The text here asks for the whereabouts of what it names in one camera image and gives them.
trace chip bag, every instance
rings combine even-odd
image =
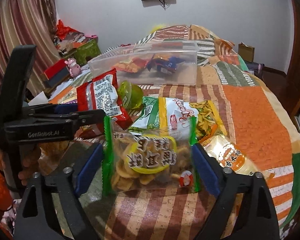
[[[127,129],[132,120],[122,106],[117,93],[117,70],[111,69],[90,82],[77,88],[78,111],[102,109],[123,129]]]
[[[202,101],[200,103],[189,103],[189,106],[198,111],[198,123],[195,133],[199,143],[204,142],[218,132],[227,135],[226,128],[219,116],[217,108],[211,100]]]
[[[172,56],[170,53],[157,53],[153,55],[146,68],[149,71],[154,69],[164,74],[173,74],[177,71],[178,64],[184,61],[184,59]]]
[[[141,136],[123,131],[105,117],[107,148],[102,163],[103,194],[112,190],[195,187],[189,145],[190,124],[172,130],[144,130]],[[188,131],[184,139],[180,130]]]
[[[179,122],[188,122],[191,116],[197,117],[195,134],[199,142],[208,139],[217,131],[227,135],[226,128],[212,101],[188,103],[178,98],[159,98],[160,128],[174,127]]]
[[[260,171],[265,179],[274,176],[268,171],[261,171],[230,139],[222,133],[211,136],[200,143],[210,157],[214,157],[221,167],[229,167],[234,172],[253,175]]]
[[[142,98],[143,108],[138,119],[128,128],[129,131],[142,133],[144,130],[159,128],[159,101],[153,97]]]
[[[118,62],[117,64],[113,65],[119,71],[125,71],[129,73],[137,73],[146,67],[148,64],[149,59],[141,59],[138,57],[130,58],[128,60],[123,60]]]

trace bed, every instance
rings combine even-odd
[[[260,169],[275,174],[268,186],[280,234],[283,235],[300,206],[300,134],[288,114],[260,79],[245,72],[247,66],[234,52],[233,43],[197,25],[162,28],[138,43],[162,40],[197,40],[200,51],[196,85],[141,85],[144,95],[180,98],[189,102],[213,101],[231,140]],[[90,78],[87,73],[54,100]],[[85,144],[103,142],[102,139],[95,138]],[[65,157],[70,156],[68,152],[71,151],[78,153],[76,147],[70,147]],[[63,158],[59,167],[69,162]],[[130,191],[101,199],[100,188],[101,171],[98,171],[80,202],[104,239],[191,240],[215,202],[215,198],[204,189],[196,194],[188,194],[184,188]],[[54,197],[54,201],[57,210],[61,210],[58,198]],[[70,235],[61,212],[58,214],[65,234]],[[231,233],[235,217],[234,208],[224,236]]]

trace floor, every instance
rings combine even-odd
[[[287,89],[286,78],[280,74],[263,71],[263,82],[276,95],[283,108],[290,114],[298,98],[291,87]]]

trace barcode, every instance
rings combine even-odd
[[[146,106],[145,112],[143,113],[143,117],[144,117],[144,116],[147,116],[148,114],[150,114],[152,108],[153,108],[153,106]]]
[[[102,82],[104,81],[109,81],[110,83],[112,83],[112,81],[110,81],[110,79],[112,78],[112,75],[106,75],[103,79],[97,80],[94,82],[94,85],[100,85]]]
[[[125,104],[127,102],[128,98],[126,96],[124,96],[124,98],[122,99],[122,103]]]

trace yellow snack bag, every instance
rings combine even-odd
[[[240,151],[237,145],[222,133],[213,135],[200,144],[210,157],[214,157],[219,162],[221,167],[229,167],[234,172],[244,175],[253,175],[260,171],[265,179],[274,176],[269,171],[261,171],[252,160]]]
[[[187,122],[190,116],[197,117],[195,134],[199,142],[203,142],[221,131],[227,135],[226,128],[211,100],[200,103],[188,103],[177,98],[159,98],[160,128],[177,126]]]

